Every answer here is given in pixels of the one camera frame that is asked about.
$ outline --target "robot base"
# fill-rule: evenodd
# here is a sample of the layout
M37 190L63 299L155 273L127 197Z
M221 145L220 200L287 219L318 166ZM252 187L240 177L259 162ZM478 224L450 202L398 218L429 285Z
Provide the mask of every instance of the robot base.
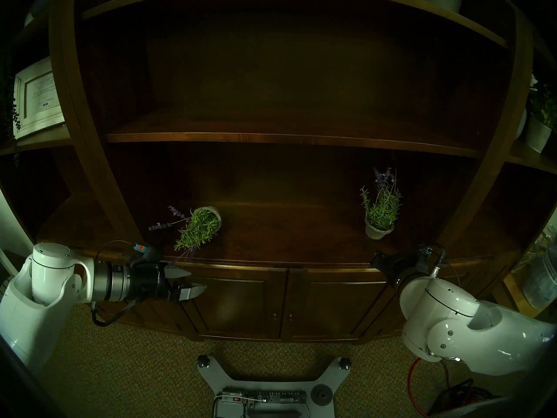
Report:
M223 393L215 405L215 417L238 418L244 412L248 418L334 418L332 397L344 382L352 364L348 358L335 358L327 370L316 380L307 382L256 382L236 381L229 377L217 360L201 355L197 358L197 370L209 384L215 396ZM266 399L245 400L241 397Z

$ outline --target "metal base plate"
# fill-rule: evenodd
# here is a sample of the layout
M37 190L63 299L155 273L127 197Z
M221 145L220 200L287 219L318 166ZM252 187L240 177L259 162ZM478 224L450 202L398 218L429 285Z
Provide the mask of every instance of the metal base plate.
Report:
M217 360L211 356L201 356L198 359L197 370L199 374L209 384L216 396L221 394L224 388L233 387L244 391L305 391L307 393L307 403L300 404L278 404L255 402L256 412L266 412L276 414L278 412L298 411L303 418L334 418L334 402L331 401L326 406L318 406L311 399L311 390L316 385L326 385L334 395L340 384L350 373L350 361L346 358L334 358L327 370L316 380L307 382L256 382L256 381L236 381L229 377L222 369ZM225 403L217 401L215 406L215 416L219 418L239 418L243 413L243 404Z

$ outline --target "framed certificate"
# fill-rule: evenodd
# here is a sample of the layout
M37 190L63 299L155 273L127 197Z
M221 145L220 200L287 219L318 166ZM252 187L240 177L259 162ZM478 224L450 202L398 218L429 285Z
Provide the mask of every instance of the framed certificate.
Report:
M64 122L50 57L20 71L15 77L13 94L21 123L19 130L13 123L16 139Z

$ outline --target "wooden cabinet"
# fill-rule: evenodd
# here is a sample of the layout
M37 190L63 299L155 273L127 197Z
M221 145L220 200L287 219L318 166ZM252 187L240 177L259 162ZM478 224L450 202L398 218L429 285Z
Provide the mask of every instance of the wooden cabinet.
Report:
M386 281L375 269L290 270L281 339L358 339L388 302Z
M202 337L278 340L286 268L189 267L188 281L207 285L183 304Z
M554 80L553 67L520 11L475 2L459 15L423 0L52 0L50 47L30 24L16 57L50 54L70 141L27 144L19 167L1 146L0 187L32 239L93 253L125 240L181 262L178 231L151 226L168 205L221 210L190 264L205 293L142 303L127 323L193 339L392 335L394 292L360 269L376 251L436 241L482 298L557 202L557 142L538 155L514 141L532 70ZM396 169L404 197L383 240L365 236L358 191L374 168Z

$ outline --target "carpet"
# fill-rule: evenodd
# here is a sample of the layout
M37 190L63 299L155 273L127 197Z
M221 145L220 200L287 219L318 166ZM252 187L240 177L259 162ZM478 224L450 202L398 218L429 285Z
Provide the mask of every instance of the carpet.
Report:
M407 392L416 359L399 338L363 346L345 343L277 343L206 340L115 323L95 326L76 305L39 381L68 417L209 418L213 394L196 367L198 355L214 356L236 379L312 380L336 356L352 370L335 394L337 418L419 417ZM521 373L490 377L448 361L450 383L473 377L475 385L508 395ZM421 362L413 393L427 412L446 387L441 363Z

